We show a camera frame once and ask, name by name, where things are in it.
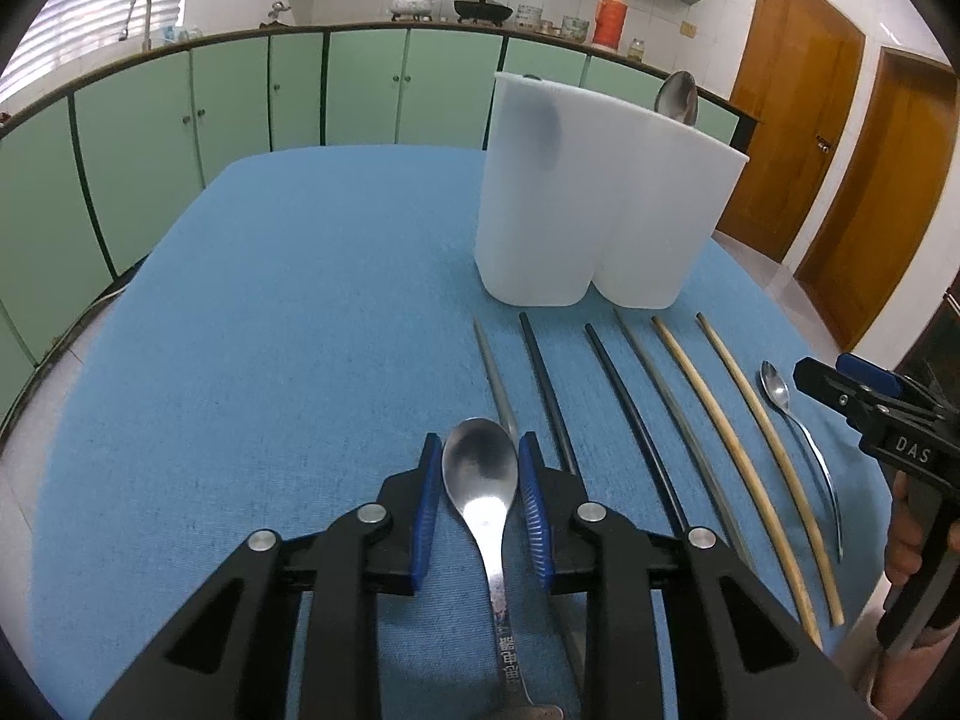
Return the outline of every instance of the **small spoon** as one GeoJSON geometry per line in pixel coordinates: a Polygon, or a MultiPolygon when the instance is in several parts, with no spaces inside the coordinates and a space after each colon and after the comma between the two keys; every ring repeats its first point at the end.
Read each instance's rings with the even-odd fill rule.
{"type": "Polygon", "coordinates": [[[503,529],[517,495],[517,450],[507,432],[488,419],[457,425],[443,447],[443,486],[480,549],[490,586],[496,659],[504,707],[490,720],[563,720],[563,709],[530,701],[507,611],[503,583],[503,529]]]}
{"type": "Polygon", "coordinates": [[[813,452],[813,456],[817,459],[817,463],[820,465],[820,471],[822,471],[824,474],[824,480],[827,482],[827,490],[829,490],[830,493],[830,504],[832,504],[833,507],[833,517],[836,520],[837,562],[841,562],[843,560],[843,526],[841,525],[840,520],[840,504],[837,502],[837,493],[833,488],[833,479],[830,477],[830,469],[827,468],[827,461],[824,460],[824,456],[820,453],[817,445],[815,445],[813,442],[813,436],[810,435],[810,431],[806,429],[805,424],[800,422],[794,413],[791,412],[790,391],[787,389],[784,377],[779,375],[779,372],[773,367],[773,364],[771,364],[771,362],[767,362],[766,360],[760,364],[760,384],[762,384],[763,391],[770,399],[770,402],[774,405],[774,407],[784,416],[786,416],[786,418],[792,419],[796,423],[797,427],[800,428],[800,432],[803,433],[803,437],[810,445],[810,451],[813,452]]]}

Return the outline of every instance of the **window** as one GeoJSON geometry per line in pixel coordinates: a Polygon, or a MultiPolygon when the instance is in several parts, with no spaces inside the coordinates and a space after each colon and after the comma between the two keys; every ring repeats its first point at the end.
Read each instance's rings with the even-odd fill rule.
{"type": "MultiPolygon", "coordinates": [[[[0,100],[59,65],[116,43],[130,0],[49,0],[0,76],[0,100]]],[[[146,1],[137,0],[130,40],[140,42],[146,1]]],[[[184,0],[152,0],[152,30],[181,23],[184,0]]]]}

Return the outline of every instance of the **floor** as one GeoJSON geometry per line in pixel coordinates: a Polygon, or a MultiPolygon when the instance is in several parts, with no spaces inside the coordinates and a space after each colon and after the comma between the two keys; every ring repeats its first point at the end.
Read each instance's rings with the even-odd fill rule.
{"type": "MultiPolygon", "coordinates": [[[[839,349],[790,271],[723,233],[713,237],[781,306],[813,353],[832,364],[839,349]]],[[[107,306],[91,322],[50,371],[0,456],[0,626],[27,668],[32,663],[28,599],[37,495],[66,396],[111,309],[107,306]]]]}

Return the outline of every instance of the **blue tablecloth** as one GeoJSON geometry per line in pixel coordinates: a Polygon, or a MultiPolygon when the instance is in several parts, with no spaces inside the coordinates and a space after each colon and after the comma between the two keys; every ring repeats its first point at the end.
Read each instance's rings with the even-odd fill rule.
{"type": "MultiPolygon", "coordinates": [[[[136,276],[70,395],[35,527],[37,683],[66,720],[88,715],[155,631],[256,528],[325,528],[412,466],[424,435],[496,416],[470,317],[486,324],[522,430],[556,463],[517,310],[484,292],[472,260],[483,154],[351,146],[238,162],[193,203],[136,276]]],[[[791,371],[808,348],[713,242],[661,312],[724,405],[798,553],[824,631],[826,603],[784,480],[743,399],[696,325],[704,312],[746,371],[791,371]]],[[[719,528],[683,442],[611,307],[593,290],[531,320],[587,489],[668,532],[656,490],[584,337],[593,322],[637,400],[694,523],[719,528]]],[[[739,512],[757,573],[793,603],[750,496],[696,396],[628,312],[674,386],[739,512]]],[[[889,495],[856,434],[798,395],[846,509],[837,570],[848,618],[881,565],[889,495]]],[[[774,422],[833,544],[823,486],[797,437],[774,422]]],[[[531,695],[578,716],[546,600],[515,512],[504,547],[518,651],[531,695]]],[[[476,717],[499,700],[479,556],[445,501],[414,599],[383,599],[384,716],[476,717]]],[[[832,649],[842,630],[827,632],[832,649]]]]}

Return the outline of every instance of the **red thermos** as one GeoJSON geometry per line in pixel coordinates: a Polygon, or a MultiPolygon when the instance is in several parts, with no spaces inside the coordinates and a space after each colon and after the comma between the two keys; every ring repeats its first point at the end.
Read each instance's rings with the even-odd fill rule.
{"type": "Polygon", "coordinates": [[[620,35],[627,18],[627,4],[623,0],[597,2],[596,27],[593,29],[593,45],[615,52],[620,47],[620,35]]]}

